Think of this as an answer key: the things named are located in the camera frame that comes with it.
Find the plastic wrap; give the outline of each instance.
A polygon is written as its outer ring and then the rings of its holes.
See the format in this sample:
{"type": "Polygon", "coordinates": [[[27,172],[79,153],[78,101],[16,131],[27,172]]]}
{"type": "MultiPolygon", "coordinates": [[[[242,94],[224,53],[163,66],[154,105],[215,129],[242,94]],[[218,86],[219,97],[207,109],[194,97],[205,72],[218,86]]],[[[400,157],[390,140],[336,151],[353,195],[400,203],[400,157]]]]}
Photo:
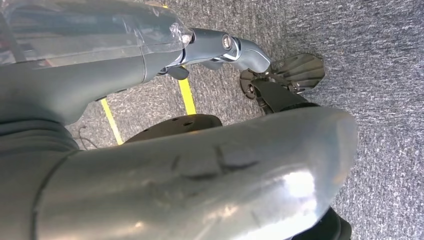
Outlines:
{"type": "Polygon", "coordinates": [[[168,8],[122,0],[3,0],[0,66],[41,67],[168,53],[192,32],[168,8]]]}

